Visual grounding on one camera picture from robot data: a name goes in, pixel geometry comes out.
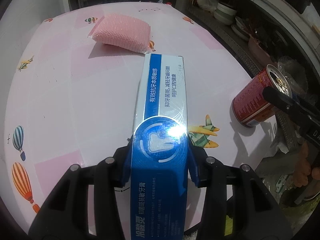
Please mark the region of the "person's right hand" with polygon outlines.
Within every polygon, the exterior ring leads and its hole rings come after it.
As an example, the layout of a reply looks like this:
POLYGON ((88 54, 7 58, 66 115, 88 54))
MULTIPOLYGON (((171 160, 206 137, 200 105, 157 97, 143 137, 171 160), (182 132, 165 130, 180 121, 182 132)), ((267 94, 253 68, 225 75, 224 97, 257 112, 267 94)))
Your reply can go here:
POLYGON ((298 154, 298 161, 295 165, 293 173, 293 183, 296 187, 306 186, 308 184, 308 176, 317 181, 315 185, 316 191, 319 191, 319 167, 311 168, 310 163, 307 161, 309 155, 309 147, 307 141, 304 141, 298 154))

